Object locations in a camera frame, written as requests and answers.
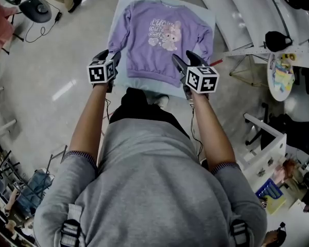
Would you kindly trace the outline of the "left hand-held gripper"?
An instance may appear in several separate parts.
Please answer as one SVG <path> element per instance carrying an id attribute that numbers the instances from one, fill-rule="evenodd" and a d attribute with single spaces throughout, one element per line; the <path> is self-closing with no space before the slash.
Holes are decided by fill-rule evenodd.
<path id="1" fill-rule="evenodd" d="M 113 80 L 116 78 L 116 68 L 121 60 L 121 52 L 114 54 L 111 60 L 106 60 L 109 50 L 98 53 L 87 66 L 88 80 L 90 84 L 107 84 L 107 93 L 112 92 Z"/>

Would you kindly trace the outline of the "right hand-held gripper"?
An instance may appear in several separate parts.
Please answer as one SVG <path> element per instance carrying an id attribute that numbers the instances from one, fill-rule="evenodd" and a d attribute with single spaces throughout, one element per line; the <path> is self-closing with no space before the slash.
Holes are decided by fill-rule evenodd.
<path id="1" fill-rule="evenodd" d="M 209 94 L 216 92 L 219 73 L 196 53 L 187 50 L 186 56 L 190 60 L 188 66 L 178 55 L 172 54 L 172 62 L 181 74 L 181 82 L 187 100 L 192 99 L 192 92 Z"/>

